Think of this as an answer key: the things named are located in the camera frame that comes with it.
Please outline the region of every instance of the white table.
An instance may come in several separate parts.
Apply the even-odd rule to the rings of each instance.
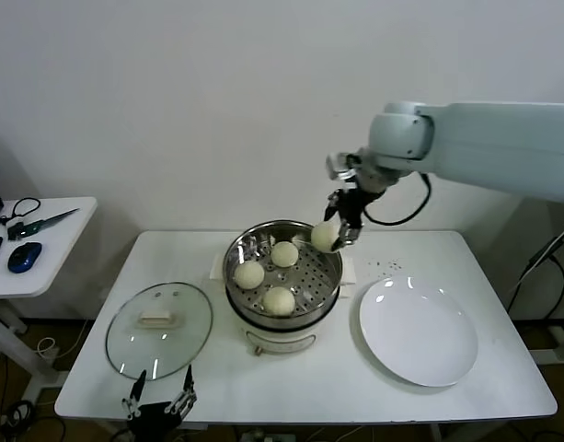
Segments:
[[[79,208],[53,227],[43,229],[36,235],[21,241],[8,241],[6,227],[0,226],[0,237],[4,242],[0,249],[0,352],[9,356],[18,365],[25,368],[32,379],[26,390],[25,399],[35,401],[43,388],[60,387],[66,378],[66,372],[54,370],[50,363],[39,357],[32,349],[20,341],[15,332],[24,332],[26,325],[8,307],[5,299],[19,297],[37,297],[52,284],[69,252],[73,248],[87,222],[98,205],[95,198],[53,198],[43,199],[41,206],[34,213],[22,218],[25,224],[46,219],[68,210]],[[1,215],[10,215],[16,201],[7,201]],[[33,267],[20,274],[7,270],[7,260],[12,251],[25,242],[42,243],[42,252]]]
[[[556,411],[546,382],[459,234],[363,233],[346,252],[357,274],[353,296],[338,301],[317,342],[302,353],[260,357],[243,340],[223,283],[209,279],[214,256],[237,235],[144,232],[75,361],[55,411],[73,418],[124,419],[121,398],[129,394],[132,381],[111,368],[104,351],[106,330],[119,307],[137,292],[170,281],[201,287],[213,304],[212,333],[193,362],[198,401],[189,423],[445,423]],[[439,280],[473,320],[478,359],[453,387],[404,383],[382,368],[363,342],[357,323],[360,297],[372,281],[392,273]],[[147,382],[142,402],[172,399],[184,375],[182,370]]]

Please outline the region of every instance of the white plate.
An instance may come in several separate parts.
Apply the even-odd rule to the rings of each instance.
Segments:
[[[418,278],[400,276],[372,285],[359,318],[374,355],[415,384],[453,385],[476,362],[478,337],[469,317],[441,288]]]

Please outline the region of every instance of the steamed bun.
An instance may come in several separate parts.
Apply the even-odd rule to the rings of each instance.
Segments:
[[[273,287],[263,296],[261,305],[273,316],[290,316],[294,311],[296,301],[292,292],[287,288]]]
[[[298,249],[291,242],[278,242],[271,249],[271,260],[278,267],[291,267],[298,261]]]
[[[263,278],[265,278],[263,267],[254,261],[243,262],[235,268],[233,274],[236,284],[245,290],[256,288],[263,282]]]
[[[315,249],[325,253],[330,253],[332,251],[332,245],[338,237],[339,226],[330,221],[323,221],[312,229],[310,242]]]

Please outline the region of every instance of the floor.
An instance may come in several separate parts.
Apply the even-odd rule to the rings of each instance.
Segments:
[[[22,339],[32,348],[36,348],[38,341],[46,336],[53,337],[57,344],[61,346],[62,351],[70,348],[81,330],[81,325],[76,324],[53,324],[42,325],[32,324],[29,331],[22,336]],[[527,328],[521,330],[522,336],[529,348],[547,348],[553,345],[551,337],[544,329]],[[61,370],[67,370],[75,360],[81,343],[67,356],[57,360],[55,367]],[[513,427],[505,425],[499,430],[491,433],[484,439],[484,442],[524,442],[530,440],[534,432],[540,430],[553,430],[564,434],[564,366],[547,366],[542,367],[542,372],[547,380],[549,387],[552,389],[556,399],[558,400],[558,413],[546,419],[532,419],[515,421]],[[4,409],[13,401],[21,398],[24,388],[26,388],[29,376],[24,370],[20,369],[16,364],[9,361],[6,397],[4,400]],[[5,380],[5,364],[4,358],[0,357],[0,401],[2,398]],[[38,416],[54,415],[53,401],[58,391],[45,391],[40,396],[39,405],[37,406]],[[110,434],[99,428],[97,425],[87,421],[66,420],[66,436],[65,442],[100,442],[108,441]],[[355,430],[356,426],[331,426],[323,428],[314,436],[315,431],[320,427],[317,426],[278,426],[264,428],[268,433],[294,434],[297,436],[298,442],[318,442],[318,441],[335,441],[342,435]],[[169,439],[170,441],[187,440],[189,442],[236,442],[240,435],[254,428],[243,426],[214,426],[204,432],[181,432],[175,433]],[[455,430],[455,425],[442,425],[443,433],[446,435],[448,431]],[[62,432],[61,425],[53,420],[45,420],[37,422],[30,430],[21,436],[17,442],[24,441],[47,441],[56,442],[60,440]],[[382,441],[398,441],[398,442],[430,442],[432,441],[429,427],[427,425],[395,425],[395,426],[366,426],[358,429],[352,436],[341,439],[343,442],[382,442]],[[538,442],[554,442],[564,441],[562,436],[546,436],[541,437]]]

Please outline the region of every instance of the blue mouse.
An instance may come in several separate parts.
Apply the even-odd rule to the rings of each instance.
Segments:
[[[11,273],[24,273],[32,268],[42,251],[39,242],[27,242],[16,247],[7,260],[7,268]]]

